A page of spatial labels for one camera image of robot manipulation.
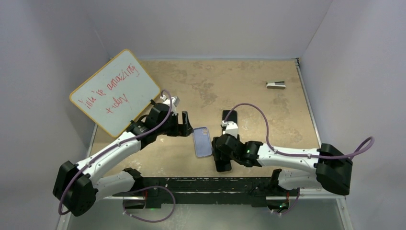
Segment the black smartphone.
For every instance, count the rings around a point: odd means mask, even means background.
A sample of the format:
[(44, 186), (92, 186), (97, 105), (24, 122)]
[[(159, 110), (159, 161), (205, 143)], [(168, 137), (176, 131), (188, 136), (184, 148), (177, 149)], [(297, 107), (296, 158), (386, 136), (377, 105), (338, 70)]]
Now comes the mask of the black smartphone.
[(231, 160), (228, 156), (215, 156), (214, 157), (216, 171), (219, 173), (228, 172), (232, 170)]

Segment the lavender phone case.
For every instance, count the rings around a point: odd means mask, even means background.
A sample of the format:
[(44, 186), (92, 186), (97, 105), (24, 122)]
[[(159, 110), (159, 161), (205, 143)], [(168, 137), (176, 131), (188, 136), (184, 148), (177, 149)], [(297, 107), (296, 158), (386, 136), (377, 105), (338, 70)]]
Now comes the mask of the lavender phone case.
[(211, 139), (207, 127), (195, 128), (193, 130), (193, 141), (197, 158), (204, 158), (212, 155)]

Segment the black phone case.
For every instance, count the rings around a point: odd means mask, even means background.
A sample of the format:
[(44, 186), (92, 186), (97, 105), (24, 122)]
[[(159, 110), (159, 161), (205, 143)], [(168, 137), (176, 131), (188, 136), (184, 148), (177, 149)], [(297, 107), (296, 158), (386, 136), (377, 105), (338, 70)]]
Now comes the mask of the black phone case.
[(237, 111), (235, 110), (223, 110), (222, 111), (222, 121), (232, 121), (234, 123), (238, 123), (238, 119), (237, 119)]

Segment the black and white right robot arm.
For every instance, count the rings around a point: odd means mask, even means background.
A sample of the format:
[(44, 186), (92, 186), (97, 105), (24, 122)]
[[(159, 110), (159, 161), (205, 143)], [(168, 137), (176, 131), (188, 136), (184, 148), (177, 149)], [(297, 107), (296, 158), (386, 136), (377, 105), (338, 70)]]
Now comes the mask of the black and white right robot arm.
[(218, 172), (230, 171), (231, 161), (245, 167), (276, 167), (269, 181), (275, 195), (299, 187), (323, 188), (341, 196), (350, 193), (353, 162), (330, 144), (313, 149), (270, 148), (260, 141), (242, 143), (223, 134), (213, 139), (212, 147)]

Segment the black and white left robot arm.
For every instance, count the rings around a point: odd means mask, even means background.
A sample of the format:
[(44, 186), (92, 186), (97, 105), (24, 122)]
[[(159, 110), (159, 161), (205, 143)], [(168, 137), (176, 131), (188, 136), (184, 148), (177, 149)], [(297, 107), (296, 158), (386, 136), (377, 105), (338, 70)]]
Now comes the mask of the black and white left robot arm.
[(159, 135), (188, 137), (193, 128), (186, 111), (178, 114), (174, 105), (155, 104), (147, 115), (131, 121), (111, 144), (77, 163), (67, 161), (58, 171), (53, 195), (59, 200), (58, 212), (78, 217), (105, 197), (128, 193), (137, 196), (146, 188), (141, 173), (126, 168), (118, 174), (105, 174), (118, 163), (155, 142)]

